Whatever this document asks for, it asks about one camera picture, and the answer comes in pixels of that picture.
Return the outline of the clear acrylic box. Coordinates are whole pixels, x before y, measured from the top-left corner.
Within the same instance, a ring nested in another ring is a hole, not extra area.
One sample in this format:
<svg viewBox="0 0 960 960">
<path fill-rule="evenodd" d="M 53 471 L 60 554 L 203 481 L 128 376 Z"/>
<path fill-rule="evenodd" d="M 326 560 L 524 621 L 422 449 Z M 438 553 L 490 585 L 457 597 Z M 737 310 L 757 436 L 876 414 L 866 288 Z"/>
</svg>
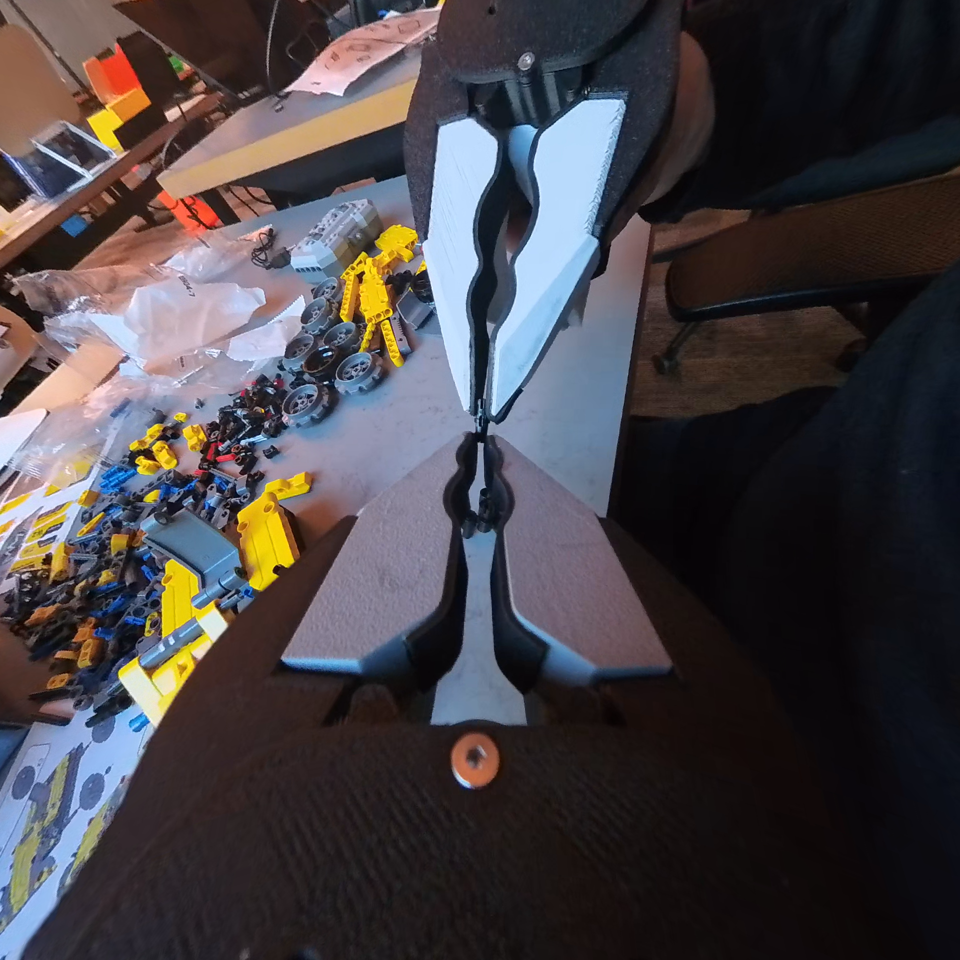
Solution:
<svg viewBox="0 0 960 960">
<path fill-rule="evenodd" d="M 46 194 L 66 192 L 95 177 L 117 153 L 84 128 L 55 121 L 30 138 L 35 178 Z"/>
</svg>

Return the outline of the orange plastic object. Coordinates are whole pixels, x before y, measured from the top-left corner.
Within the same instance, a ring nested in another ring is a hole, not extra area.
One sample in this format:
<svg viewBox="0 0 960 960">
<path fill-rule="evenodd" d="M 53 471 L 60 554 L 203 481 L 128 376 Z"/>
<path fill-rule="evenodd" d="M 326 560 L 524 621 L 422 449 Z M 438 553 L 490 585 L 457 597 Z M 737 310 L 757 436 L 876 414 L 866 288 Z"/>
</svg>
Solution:
<svg viewBox="0 0 960 960">
<path fill-rule="evenodd" d="M 203 199 L 196 196 L 173 198 L 162 190 L 157 195 L 162 205 L 169 210 L 188 234 L 196 235 L 214 231 L 222 227 L 223 222 L 217 213 Z"/>
</svg>

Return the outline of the grey desk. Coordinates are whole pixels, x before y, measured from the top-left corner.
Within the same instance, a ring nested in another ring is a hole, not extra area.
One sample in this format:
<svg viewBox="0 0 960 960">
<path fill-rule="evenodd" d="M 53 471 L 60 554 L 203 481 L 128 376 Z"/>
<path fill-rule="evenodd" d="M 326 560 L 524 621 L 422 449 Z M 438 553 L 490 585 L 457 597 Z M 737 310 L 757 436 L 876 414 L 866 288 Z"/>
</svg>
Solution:
<svg viewBox="0 0 960 960">
<path fill-rule="evenodd" d="M 558 333 L 534 377 L 496 428 L 546 473 L 604 516 L 629 407 L 635 330 L 650 227 L 634 217 L 591 283 L 582 324 Z M 455 435 L 466 432 L 435 321 L 413 336 L 405 365 L 369 393 L 341 401 L 315 428 L 294 429 L 268 476 L 313 475 L 289 509 L 306 546 L 355 513 Z"/>
</svg>

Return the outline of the black brick connector assembly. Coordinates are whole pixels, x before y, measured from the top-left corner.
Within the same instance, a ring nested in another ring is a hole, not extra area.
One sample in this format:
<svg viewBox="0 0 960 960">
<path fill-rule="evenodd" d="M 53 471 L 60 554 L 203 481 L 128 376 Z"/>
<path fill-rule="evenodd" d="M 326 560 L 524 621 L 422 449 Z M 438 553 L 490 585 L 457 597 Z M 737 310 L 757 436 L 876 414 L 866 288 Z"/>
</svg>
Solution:
<svg viewBox="0 0 960 960">
<path fill-rule="evenodd" d="M 477 473 L 482 480 L 482 486 L 477 495 L 475 508 L 469 508 L 462 521 L 461 532 L 465 540 L 477 534 L 486 534 L 496 529 L 498 525 L 498 499 L 491 491 L 493 483 L 491 467 L 489 466 L 489 418 L 479 409 L 474 417 L 474 434 L 477 443 Z"/>
</svg>

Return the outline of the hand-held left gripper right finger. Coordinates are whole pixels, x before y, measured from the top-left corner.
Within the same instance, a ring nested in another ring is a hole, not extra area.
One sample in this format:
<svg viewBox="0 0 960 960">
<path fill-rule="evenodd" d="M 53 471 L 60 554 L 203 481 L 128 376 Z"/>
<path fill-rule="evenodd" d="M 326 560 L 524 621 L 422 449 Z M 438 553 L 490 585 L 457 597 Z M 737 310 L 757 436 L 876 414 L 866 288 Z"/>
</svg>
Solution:
<svg viewBox="0 0 960 960">
<path fill-rule="evenodd" d="M 668 676 L 673 662 L 597 514 L 510 442 L 486 437 L 493 649 L 521 693 Z"/>
</svg>

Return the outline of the pile of mixed brick parts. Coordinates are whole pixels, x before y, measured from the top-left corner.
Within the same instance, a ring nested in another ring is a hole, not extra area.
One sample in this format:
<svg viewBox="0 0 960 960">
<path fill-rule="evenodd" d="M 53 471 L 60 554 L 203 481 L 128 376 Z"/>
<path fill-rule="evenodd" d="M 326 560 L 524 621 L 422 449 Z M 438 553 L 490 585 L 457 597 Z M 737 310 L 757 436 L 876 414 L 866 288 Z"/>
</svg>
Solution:
<svg viewBox="0 0 960 960">
<path fill-rule="evenodd" d="M 115 692 L 118 671 L 160 628 L 166 564 L 143 542 L 143 523 L 186 511 L 224 532 L 258 492 L 259 470 L 194 475 L 199 458 L 182 438 L 187 423 L 186 413 L 153 411 L 143 435 L 101 467 L 93 503 L 49 570 L 2 582 L 2 626 L 44 669 L 26 694 L 34 719 L 55 703 L 87 709 L 103 690 L 112 705 L 130 703 Z"/>
</svg>

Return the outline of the yellow grey brick vehicle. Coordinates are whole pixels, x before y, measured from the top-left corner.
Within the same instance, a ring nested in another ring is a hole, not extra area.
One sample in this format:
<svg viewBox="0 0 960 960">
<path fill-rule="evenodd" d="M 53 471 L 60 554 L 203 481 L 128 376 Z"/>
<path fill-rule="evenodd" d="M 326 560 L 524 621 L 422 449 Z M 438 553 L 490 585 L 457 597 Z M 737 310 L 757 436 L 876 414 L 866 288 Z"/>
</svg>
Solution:
<svg viewBox="0 0 960 960">
<path fill-rule="evenodd" d="M 144 635 L 118 681 L 144 723 L 159 726 L 214 642 L 300 558 L 299 535 L 278 496 L 266 492 L 225 534 L 182 510 L 145 520 L 143 543 L 166 559 L 158 631 Z"/>
</svg>

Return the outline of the grey toy battery box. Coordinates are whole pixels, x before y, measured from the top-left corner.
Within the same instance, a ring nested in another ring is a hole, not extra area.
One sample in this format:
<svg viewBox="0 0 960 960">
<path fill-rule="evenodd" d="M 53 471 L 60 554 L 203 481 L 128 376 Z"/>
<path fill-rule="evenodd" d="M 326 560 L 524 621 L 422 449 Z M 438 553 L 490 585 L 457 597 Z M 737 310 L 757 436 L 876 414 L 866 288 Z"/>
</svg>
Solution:
<svg viewBox="0 0 960 960">
<path fill-rule="evenodd" d="M 375 205 L 366 198 L 342 202 L 290 249 L 290 266 L 307 278 L 340 278 L 382 232 Z"/>
</svg>

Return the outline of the person's right forearm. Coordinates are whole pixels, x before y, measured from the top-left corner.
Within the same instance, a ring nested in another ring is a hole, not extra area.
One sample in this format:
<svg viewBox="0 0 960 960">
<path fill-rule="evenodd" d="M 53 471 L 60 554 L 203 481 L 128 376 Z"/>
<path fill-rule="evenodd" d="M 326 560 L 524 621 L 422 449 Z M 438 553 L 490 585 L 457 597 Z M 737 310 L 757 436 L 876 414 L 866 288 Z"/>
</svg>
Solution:
<svg viewBox="0 0 960 960">
<path fill-rule="evenodd" d="M 838 198 L 958 166 L 959 3 L 703 2 L 711 133 L 650 222 Z"/>
</svg>

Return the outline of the cluster of yellow brick beams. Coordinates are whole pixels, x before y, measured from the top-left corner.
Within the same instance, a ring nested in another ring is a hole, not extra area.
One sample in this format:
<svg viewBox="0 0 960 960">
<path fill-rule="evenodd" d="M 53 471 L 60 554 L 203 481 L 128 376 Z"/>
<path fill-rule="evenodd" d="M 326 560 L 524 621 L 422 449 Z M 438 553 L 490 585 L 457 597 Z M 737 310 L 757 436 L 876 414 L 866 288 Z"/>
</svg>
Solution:
<svg viewBox="0 0 960 960">
<path fill-rule="evenodd" d="M 340 319 L 354 322 L 355 315 L 359 315 L 365 324 L 359 351 L 368 353 L 379 333 L 390 362 L 401 367 L 404 364 L 401 334 L 395 332 L 392 319 L 397 297 L 409 288 L 415 274 L 397 269 L 414 260 L 419 237 L 413 228 L 393 224 L 376 238 L 374 245 L 375 255 L 361 251 L 341 274 Z"/>
</svg>

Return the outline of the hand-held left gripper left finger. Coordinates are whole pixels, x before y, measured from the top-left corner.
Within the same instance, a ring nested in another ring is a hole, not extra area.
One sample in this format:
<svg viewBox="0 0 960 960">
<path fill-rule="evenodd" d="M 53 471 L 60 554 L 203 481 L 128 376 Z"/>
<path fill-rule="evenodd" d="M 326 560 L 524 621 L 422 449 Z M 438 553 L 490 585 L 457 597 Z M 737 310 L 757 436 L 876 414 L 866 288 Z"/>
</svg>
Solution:
<svg viewBox="0 0 960 960">
<path fill-rule="evenodd" d="M 281 663 L 427 692 L 462 648 L 469 573 L 462 524 L 478 442 L 454 438 L 355 517 Z"/>
</svg>

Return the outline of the printed paper sheet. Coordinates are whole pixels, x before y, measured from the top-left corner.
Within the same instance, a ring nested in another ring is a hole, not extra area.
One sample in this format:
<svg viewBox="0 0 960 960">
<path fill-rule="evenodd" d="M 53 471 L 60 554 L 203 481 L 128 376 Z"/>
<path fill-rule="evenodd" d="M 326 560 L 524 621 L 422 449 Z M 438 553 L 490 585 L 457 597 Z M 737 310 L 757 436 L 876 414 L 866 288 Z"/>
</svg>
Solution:
<svg viewBox="0 0 960 960">
<path fill-rule="evenodd" d="M 437 28 L 441 8 L 391 13 L 332 41 L 283 91 L 343 96 L 365 74 L 422 43 Z"/>
</svg>

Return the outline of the yellow sticker sheet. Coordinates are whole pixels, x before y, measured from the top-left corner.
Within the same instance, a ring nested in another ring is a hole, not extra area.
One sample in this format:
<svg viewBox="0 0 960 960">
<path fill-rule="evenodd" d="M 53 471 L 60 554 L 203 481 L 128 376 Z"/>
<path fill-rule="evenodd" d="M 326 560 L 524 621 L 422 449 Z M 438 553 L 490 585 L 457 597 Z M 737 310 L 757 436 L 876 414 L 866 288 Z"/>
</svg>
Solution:
<svg viewBox="0 0 960 960">
<path fill-rule="evenodd" d="M 1 581 L 18 573 L 47 572 L 55 555 L 79 528 L 94 501 L 100 467 L 70 486 L 37 486 L 2 500 Z"/>
</svg>

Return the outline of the person's dark clothing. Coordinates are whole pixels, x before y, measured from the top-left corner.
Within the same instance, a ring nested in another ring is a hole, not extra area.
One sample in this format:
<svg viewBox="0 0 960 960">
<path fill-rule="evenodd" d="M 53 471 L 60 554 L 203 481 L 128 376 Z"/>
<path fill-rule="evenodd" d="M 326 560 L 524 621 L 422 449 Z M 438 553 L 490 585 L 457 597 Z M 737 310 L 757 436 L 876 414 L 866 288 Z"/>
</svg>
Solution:
<svg viewBox="0 0 960 960">
<path fill-rule="evenodd" d="M 630 418 L 617 521 L 766 674 L 927 955 L 958 958 L 959 267 L 839 387 Z"/>
</svg>

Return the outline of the person's right hand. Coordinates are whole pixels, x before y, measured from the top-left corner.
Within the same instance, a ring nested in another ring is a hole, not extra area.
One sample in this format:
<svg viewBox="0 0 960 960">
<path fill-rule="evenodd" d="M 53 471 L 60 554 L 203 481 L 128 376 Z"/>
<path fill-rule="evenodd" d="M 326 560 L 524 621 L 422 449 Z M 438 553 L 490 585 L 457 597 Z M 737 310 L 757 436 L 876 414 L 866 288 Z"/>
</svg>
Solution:
<svg viewBox="0 0 960 960">
<path fill-rule="evenodd" d="M 644 180 L 641 218 L 666 222 L 684 190 L 683 183 L 703 164 L 713 138 L 714 81 L 704 49 L 689 32 L 679 39 L 678 82 L 671 120 L 661 148 Z"/>
</svg>

